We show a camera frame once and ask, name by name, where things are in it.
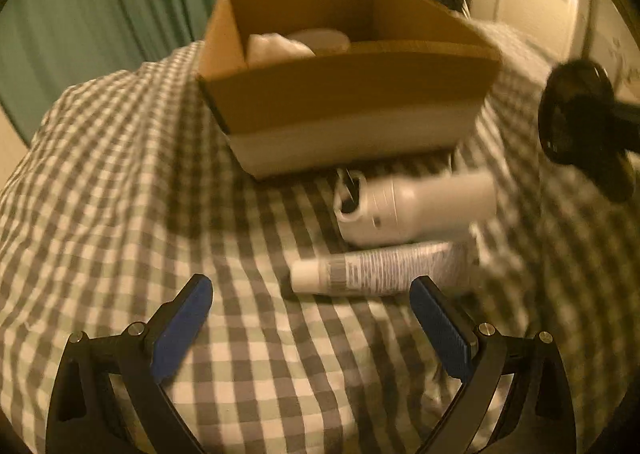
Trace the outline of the white hair dryer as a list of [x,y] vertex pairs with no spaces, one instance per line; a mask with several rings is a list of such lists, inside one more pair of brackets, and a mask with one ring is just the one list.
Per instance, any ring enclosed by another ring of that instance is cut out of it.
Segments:
[[341,169],[333,209],[343,240],[359,248],[454,240],[495,216],[497,187],[482,169],[423,178]]

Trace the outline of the white cream tube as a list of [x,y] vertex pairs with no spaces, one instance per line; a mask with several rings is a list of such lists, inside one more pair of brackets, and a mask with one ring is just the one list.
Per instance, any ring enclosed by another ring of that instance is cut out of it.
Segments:
[[408,292],[413,280],[430,278],[446,294],[472,289],[477,266],[474,241],[416,243],[341,255],[300,259],[291,267],[296,294],[383,297]]

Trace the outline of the grey white sock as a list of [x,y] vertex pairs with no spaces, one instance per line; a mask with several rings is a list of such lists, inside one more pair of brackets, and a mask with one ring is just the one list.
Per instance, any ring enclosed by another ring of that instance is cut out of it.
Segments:
[[307,45],[277,33],[252,34],[246,45],[246,64],[250,68],[274,66],[315,55]]

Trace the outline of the grey checkered bed quilt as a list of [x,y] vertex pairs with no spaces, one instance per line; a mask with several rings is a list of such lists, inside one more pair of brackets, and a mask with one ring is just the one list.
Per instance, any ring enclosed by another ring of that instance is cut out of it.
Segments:
[[[471,135],[452,156],[374,172],[494,175],[498,213],[472,230],[480,264],[463,306],[506,335],[554,336],[586,448],[639,366],[639,204],[546,159],[551,59],[508,26],[478,29],[503,68]],[[413,452],[456,383],[405,297],[288,292],[295,260],[345,249],[335,176],[248,177],[200,96],[200,52],[67,89],[2,191],[3,413],[42,452],[68,335],[120,333],[201,273],[212,311],[168,392],[207,451]]]

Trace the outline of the brown cardboard box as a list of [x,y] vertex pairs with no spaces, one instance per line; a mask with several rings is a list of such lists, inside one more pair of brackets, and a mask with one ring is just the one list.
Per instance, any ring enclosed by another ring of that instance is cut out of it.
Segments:
[[[252,34],[336,29],[346,52],[250,68]],[[198,65],[255,178],[449,149],[468,136],[499,50],[432,0],[216,0]]]

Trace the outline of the white tape roll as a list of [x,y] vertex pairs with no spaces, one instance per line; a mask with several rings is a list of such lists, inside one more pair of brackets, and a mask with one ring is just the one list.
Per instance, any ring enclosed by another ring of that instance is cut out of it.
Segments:
[[341,54],[350,47],[349,37],[336,29],[304,29],[288,34],[288,38],[306,45],[316,55]]

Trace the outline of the large green curtain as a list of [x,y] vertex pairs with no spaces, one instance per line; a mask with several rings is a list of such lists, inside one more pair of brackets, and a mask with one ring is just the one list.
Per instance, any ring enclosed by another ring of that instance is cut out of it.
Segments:
[[67,87],[136,70],[204,36],[215,0],[8,0],[1,107],[24,141]]

